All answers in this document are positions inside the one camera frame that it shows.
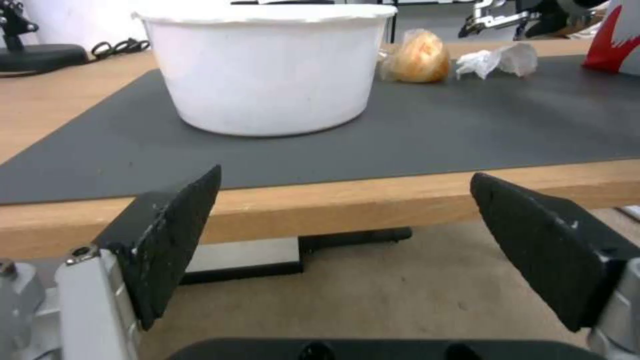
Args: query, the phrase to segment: screw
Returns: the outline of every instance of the screw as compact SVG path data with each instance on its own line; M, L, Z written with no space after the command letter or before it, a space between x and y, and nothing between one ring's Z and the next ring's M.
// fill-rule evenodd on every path
M0 277L8 277L14 280L18 276L15 263L11 259L0 259Z
M71 250L65 264L67 264L67 266L80 264L83 261L91 260L97 256L100 256L100 249L98 249L94 244L76 247Z

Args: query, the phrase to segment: black stand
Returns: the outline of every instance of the black stand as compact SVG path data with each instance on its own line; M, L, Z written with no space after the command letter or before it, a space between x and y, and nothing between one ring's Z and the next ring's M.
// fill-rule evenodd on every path
M36 32L38 25L24 17L23 5L16 0L0 3L0 25L6 43L6 49L0 49L0 73L35 75L88 61L86 52L78 45L22 45L19 36Z

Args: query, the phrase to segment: wooden table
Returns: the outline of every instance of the wooden table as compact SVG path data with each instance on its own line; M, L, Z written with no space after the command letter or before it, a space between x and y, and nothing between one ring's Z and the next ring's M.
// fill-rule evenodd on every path
M532 42L541 56L586 53L589 42ZM451 44L453 56L500 43ZM0 80L0 163L43 138L142 73L150 53ZM640 204L640 160L489 171L587 208ZM472 172L220 193L202 243L455 222L476 217ZM0 257L61 256L92 240L131 198L0 206Z

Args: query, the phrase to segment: gray floor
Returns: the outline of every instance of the gray floor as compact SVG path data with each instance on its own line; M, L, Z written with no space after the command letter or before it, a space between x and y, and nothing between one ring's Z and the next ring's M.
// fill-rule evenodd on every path
M640 242L640 225L596 212ZM419 228L399 244L328 249L304 274L181 287L143 337L162 359L211 337L513 338L584 346L509 264L480 222Z

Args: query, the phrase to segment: bowl rim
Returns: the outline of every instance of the bowl rim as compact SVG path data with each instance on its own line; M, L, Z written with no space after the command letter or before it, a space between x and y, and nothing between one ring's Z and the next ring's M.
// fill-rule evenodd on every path
M132 17L147 22L173 24L303 24L357 19L386 19L395 15L396 12L395 6L386 4L278 4L266 6L219 5L199 2L198 6L172 6L171 8L150 4L133 11Z

